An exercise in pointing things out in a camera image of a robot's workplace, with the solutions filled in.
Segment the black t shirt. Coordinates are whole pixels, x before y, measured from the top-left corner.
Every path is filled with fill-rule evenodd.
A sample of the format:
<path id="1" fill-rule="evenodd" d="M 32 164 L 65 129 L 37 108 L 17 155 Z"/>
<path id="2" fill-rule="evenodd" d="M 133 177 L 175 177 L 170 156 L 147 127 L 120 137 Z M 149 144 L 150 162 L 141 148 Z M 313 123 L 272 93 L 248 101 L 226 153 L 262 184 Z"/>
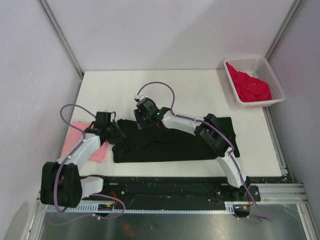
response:
<path id="1" fill-rule="evenodd" d="M 126 138 L 113 148 L 115 163 L 214 160 L 218 155 L 199 137 L 176 129 L 151 126 L 138 129 L 136 121 L 117 121 Z"/>

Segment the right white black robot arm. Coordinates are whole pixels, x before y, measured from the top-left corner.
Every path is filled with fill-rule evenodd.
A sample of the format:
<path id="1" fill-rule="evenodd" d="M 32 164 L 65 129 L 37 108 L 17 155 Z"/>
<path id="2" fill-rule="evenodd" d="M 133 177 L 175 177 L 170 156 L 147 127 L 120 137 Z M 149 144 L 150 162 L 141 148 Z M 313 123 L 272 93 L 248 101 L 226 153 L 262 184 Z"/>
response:
<path id="1" fill-rule="evenodd" d="M 159 127 L 175 129 L 194 135 L 210 147 L 216 154 L 220 167 L 224 171 L 231 196 L 242 201 L 249 194 L 251 184 L 247 175 L 241 171 L 236 160 L 232 135 L 223 129 L 218 118 L 209 113 L 203 118 L 196 118 L 174 113 L 171 108 L 158 108 L 155 102 L 145 95 L 136 95 L 134 116 L 140 129 Z"/>

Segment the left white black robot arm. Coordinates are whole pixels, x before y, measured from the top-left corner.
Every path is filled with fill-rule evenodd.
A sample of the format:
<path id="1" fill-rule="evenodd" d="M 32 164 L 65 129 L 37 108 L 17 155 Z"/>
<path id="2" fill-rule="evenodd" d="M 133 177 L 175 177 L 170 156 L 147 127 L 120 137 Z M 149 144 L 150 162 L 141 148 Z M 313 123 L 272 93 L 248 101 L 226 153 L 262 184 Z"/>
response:
<path id="1" fill-rule="evenodd" d="M 48 161 L 42 167 L 40 201 L 51 205 L 61 212 L 61 207 L 75 208 L 83 198 L 94 194 L 105 200 L 110 196 L 111 188 L 100 177 L 80 177 L 80 170 L 90 156 L 105 142 L 116 144 L 125 135 L 114 118 L 116 113 L 98 111 L 94 121 L 84 130 L 71 127 L 81 133 L 80 140 L 66 155 L 56 161 Z"/>

